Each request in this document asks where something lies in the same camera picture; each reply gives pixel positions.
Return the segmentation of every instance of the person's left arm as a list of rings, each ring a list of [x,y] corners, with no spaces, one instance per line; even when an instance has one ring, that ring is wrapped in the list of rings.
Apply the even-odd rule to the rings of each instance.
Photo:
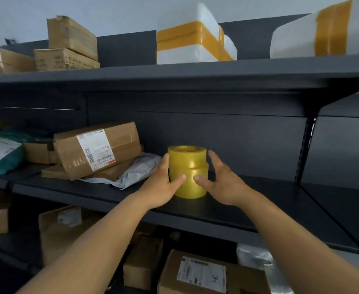
[[[168,202],[186,176],[168,181],[168,154],[150,178],[92,226],[54,263],[17,294],[102,294],[128,247],[136,226],[152,208]]]

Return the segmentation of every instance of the left hand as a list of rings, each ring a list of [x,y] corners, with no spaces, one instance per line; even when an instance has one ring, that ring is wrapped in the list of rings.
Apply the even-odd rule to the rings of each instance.
[[[182,174],[173,182],[168,181],[168,157],[169,155],[166,153],[162,162],[156,166],[151,176],[136,192],[145,202],[148,210],[167,203],[186,180],[186,175]]]

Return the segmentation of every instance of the transparent yellow tape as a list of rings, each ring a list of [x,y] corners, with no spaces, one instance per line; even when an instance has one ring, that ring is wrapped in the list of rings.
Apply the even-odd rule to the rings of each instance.
[[[315,56],[346,54],[348,26],[353,0],[334,4],[317,15]]]
[[[206,162],[206,149],[194,146],[173,146],[168,148],[170,158],[169,176],[175,180],[178,176],[186,174],[185,183],[177,190],[176,196],[195,199],[203,197],[206,190],[197,185],[193,177],[202,175],[208,177],[208,163]]]
[[[219,26],[219,39],[217,40],[200,21],[158,31],[156,32],[156,42],[157,51],[200,44],[218,61],[233,61],[224,48],[223,29]]]

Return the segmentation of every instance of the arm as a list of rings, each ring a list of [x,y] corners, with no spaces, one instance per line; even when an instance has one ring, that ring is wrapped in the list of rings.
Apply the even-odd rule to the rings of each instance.
[[[359,270],[336,255],[261,193],[247,186],[209,151],[216,182],[195,182],[223,204],[242,209],[255,224],[267,248],[296,294],[359,293]]]
[[[118,267],[136,226],[148,210],[168,202],[186,176],[168,182],[168,154],[143,186],[92,226],[18,294],[101,294]]]

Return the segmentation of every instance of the person's right arm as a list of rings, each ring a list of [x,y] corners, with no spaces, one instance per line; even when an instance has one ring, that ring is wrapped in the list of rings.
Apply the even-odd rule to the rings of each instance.
[[[220,203],[246,213],[296,294],[359,293],[359,269],[246,185],[214,152],[209,156],[216,182],[202,176],[195,176],[195,182]]]

